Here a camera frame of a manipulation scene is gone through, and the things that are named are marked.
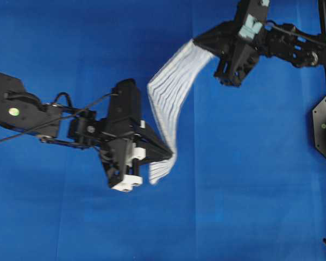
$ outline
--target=white cloth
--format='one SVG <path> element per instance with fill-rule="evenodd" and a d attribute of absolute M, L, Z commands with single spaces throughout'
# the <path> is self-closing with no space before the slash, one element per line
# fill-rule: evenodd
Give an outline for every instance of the white cloth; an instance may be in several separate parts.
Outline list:
<path fill-rule="evenodd" d="M 150 164 L 151 184 L 156 184 L 160 178 L 169 174 L 176 162 L 177 121 L 181 108 L 198 73 L 212 57 L 210 52 L 190 40 L 148 83 L 148 97 L 158 129 L 173 152 L 171 159 Z"/>

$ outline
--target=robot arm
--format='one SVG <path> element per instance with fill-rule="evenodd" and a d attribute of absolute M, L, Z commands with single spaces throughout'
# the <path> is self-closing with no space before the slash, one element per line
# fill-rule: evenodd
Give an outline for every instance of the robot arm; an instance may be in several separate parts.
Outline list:
<path fill-rule="evenodd" d="M 73 142 L 56 139 L 63 113 L 74 117 L 68 131 Z M 172 156 L 171 150 L 142 120 L 140 92 L 133 79 L 121 81 L 112 89 L 108 116 L 98 121 L 95 111 L 42 104 L 26 92 L 19 79 L 0 73 L 0 126 L 28 132 L 46 144 L 82 150 L 94 147 L 109 187 L 124 192 L 142 184 L 140 165 Z"/>

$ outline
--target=white part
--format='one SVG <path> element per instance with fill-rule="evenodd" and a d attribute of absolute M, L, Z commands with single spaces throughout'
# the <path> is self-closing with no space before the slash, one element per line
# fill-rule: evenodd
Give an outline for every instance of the white part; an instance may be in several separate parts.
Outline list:
<path fill-rule="evenodd" d="M 142 185 L 142 177 L 134 175 L 124 175 L 122 182 L 113 186 L 112 189 L 121 191 L 121 192 L 131 192 L 133 187 L 138 187 Z"/>
<path fill-rule="evenodd" d="M 136 143 L 133 143 L 133 147 L 131 148 L 128 154 L 126 165 L 131 167 L 131 161 L 133 159 L 143 160 L 145 158 L 146 158 L 146 149 L 136 147 Z"/>
<path fill-rule="evenodd" d="M 261 0 L 261 5 L 262 5 L 263 7 L 268 7 L 268 6 L 269 6 L 269 3 L 270 3 L 269 0 Z"/>
<path fill-rule="evenodd" d="M 133 148 L 133 159 L 143 160 L 146 158 L 146 149 L 136 147 Z"/>
<path fill-rule="evenodd" d="M 245 24 L 241 27 L 238 35 L 245 40 L 253 40 L 255 38 L 255 35 L 259 33 L 261 30 L 263 24 L 257 19 L 252 16 L 251 14 L 248 14 L 248 17 L 246 18 Z"/>

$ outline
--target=wire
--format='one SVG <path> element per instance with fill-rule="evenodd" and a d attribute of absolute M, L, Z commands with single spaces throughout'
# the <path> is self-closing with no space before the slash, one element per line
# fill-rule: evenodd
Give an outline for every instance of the wire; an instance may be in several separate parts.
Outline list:
<path fill-rule="evenodd" d="M 56 103 L 61 96 L 65 96 L 67 105 L 72 108 L 72 102 L 71 102 L 71 99 L 70 99 L 70 95 L 68 93 L 66 93 L 66 92 L 58 93 L 58 95 L 54 99 L 53 103 Z"/>
<path fill-rule="evenodd" d="M 75 116 L 77 116 L 78 114 L 80 114 L 80 113 L 82 113 L 82 112 L 88 110 L 90 107 L 92 107 L 92 106 L 98 104 L 98 103 L 101 102 L 104 98 L 106 98 L 106 97 L 108 97 L 108 96 L 118 96 L 118 94 L 105 94 L 105 95 L 103 95 L 102 97 L 100 97 L 99 99 L 97 99 L 96 101 L 94 101 L 94 102 L 88 104 L 88 105 L 87 105 L 86 107 L 84 107 L 83 109 L 78 110 L 78 111 L 75 112 L 74 114 L 71 114 L 71 115 L 69 115 L 69 116 L 65 116 L 65 117 L 59 117 L 59 118 L 54 119 L 54 120 L 52 120 L 52 121 L 48 121 L 48 122 L 43 123 L 43 124 L 41 124 L 41 125 L 38 125 L 38 126 L 36 126 L 36 127 L 30 128 L 30 129 L 28 129 L 28 130 L 25 130 L 25 131 L 22 132 L 22 133 L 19 133 L 19 134 L 13 135 L 13 136 L 9 136 L 9 137 L 4 138 L 4 139 L 0 139 L 0 143 L 2 143 L 2 142 L 4 142 L 4 141 L 7 141 L 7 140 L 14 139 L 14 138 L 18 138 L 18 137 L 20 137 L 20 136 L 23 136 L 23 135 L 25 135 L 25 134 L 28 134 L 28 133 L 30 133 L 30 132 L 33 132 L 33 131 L 35 131 L 35 130 L 37 130 L 37 129 L 40 129 L 40 128 L 43 128 L 43 127 L 46 127 L 46 126 L 48 126 L 48 125 L 50 125 L 50 124 L 52 124 L 52 123 L 54 123 L 54 122 L 56 122 L 56 121 L 66 120 L 66 119 L 69 119 L 69 118 L 75 117 Z"/>
<path fill-rule="evenodd" d="M 270 27 L 272 27 L 272 28 L 274 28 L 275 30 L 281 31 L 281 32 L 283 32 L 283 33 L 286 33 L 286 34 L 288 34 L 288 35 L 295 35 L 295 36 L 297 36 L 297 37 L 302 37 L 303 39 L 308 40 L 308 41 L 310 41 L 310 42 L 316 43 L 316 44 L 318 44 L 318 45 L 326 46 L 326 43 L 325 43 L 325 42 L 317 41 L 317 40 L 314 40 L 314 39 L 312 39 L 312 38 L 310 38 L 310 37 L 308 37 L 308 36 L 305 36 L 305 35 L 303 35 L 303 34 L 299 34 L 299 33 L 295 33 L 295 32 L 291 32 L 291 31 L 288 31 L 288 30 L 282 29 L 281 27 L 277 26 L 277 24 L 276 24 L 275 22 L 273 22 L 273 21 L 271 21 L 271 20 L 268 20 L 268 21 L 266 22 L 266 25 L 267 25 L 267 26 L 270 26 Z"/>

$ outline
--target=blue background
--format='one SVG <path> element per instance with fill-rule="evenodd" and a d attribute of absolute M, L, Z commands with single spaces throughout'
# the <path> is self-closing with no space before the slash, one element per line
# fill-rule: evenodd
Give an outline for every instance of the blue background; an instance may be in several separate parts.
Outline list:
<path fill-rule="evenodd" d="M 236 0 L 0 1 L 0 72 L 50 102 L 82 107 L 135 78 L 146 84 Z M 273 0 L 268 18 L 320 32 L 317 1 Z M 326 260 L 326 161 L 310 111 L 322 67 L 261 58 L 240 89 L 200 73 L 179 121 L 179 158 L 157 186 L 109 190 L 95 151 L 0 144 L 0 260 Z M 106 115 L 108 101 L 95 106 Z M 65 137 L 65 122 L 60 137 Z M 12 132 L 0 127 L 0 138 Z"/>

